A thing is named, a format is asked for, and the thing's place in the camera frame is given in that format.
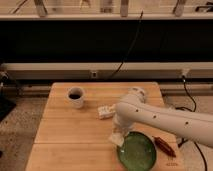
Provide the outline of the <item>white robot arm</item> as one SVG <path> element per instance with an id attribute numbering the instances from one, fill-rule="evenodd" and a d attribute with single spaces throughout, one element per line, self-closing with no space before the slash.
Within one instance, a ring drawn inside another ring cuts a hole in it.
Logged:
<path id="1" fill-rule="evenodd" d="M 124 134 L 141 123 L 213 148 L 212 114 L 149 105 L 141 87 L 130 88 L 115 104 L 114 123 Z"/>

